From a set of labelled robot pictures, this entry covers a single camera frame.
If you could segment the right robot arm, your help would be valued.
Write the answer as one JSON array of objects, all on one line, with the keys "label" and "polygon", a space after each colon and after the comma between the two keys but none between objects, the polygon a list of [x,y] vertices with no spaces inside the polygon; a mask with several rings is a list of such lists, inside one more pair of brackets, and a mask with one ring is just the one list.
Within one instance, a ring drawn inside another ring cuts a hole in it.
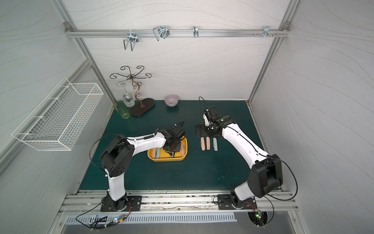
[{"label": "right robot arm", "polygon": [[216,106],[205,109],[203,118],[205,124],[200,126],[203,136],[227,140],[250,168],[247,181],[230,192],[234,208],[241,209],[248,199],[262,198],[283,185],[282,165],[277,155],[270,155],[256,145],[230,116],[220,115]]}]

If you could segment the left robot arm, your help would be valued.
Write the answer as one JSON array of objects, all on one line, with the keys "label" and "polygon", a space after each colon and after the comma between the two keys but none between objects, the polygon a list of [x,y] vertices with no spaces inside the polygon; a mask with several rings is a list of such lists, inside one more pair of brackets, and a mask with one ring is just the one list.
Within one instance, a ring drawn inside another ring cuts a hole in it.
[{"label": "left robot arm", "polygon": [[133,156],[155,148],[163,148],[170,153],[179,152],[185,135],[183,125],[182,121],[169,129],[157,129],[154,133],[145,136],[115,137],[100,157],[109,185],[106,204],[111,205],[115,211],[125,209],[128,200],[124,175]]}]

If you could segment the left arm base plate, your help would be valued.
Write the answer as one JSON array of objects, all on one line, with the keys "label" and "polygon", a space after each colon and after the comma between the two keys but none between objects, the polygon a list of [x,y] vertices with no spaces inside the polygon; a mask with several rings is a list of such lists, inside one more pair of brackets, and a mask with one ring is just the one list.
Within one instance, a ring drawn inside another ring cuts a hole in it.
[{"label": "left arm base plate", "polygon": [[125,196],[118,201],[113,201],[109,195],[102,200],[101,212],[128,212],[140,211],[142,197],[141,196]]}]

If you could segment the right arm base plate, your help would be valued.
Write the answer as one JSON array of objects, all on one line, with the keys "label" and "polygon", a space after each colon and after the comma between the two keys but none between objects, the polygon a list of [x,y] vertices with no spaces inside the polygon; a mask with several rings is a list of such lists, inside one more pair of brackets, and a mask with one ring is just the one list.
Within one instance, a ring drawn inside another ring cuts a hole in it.
[{"label": "right arm base plate", "polygon": [[234,194],[219,194],[217,196],[219,210],[256,210],[257,204],[254,197],[239,200]]}]

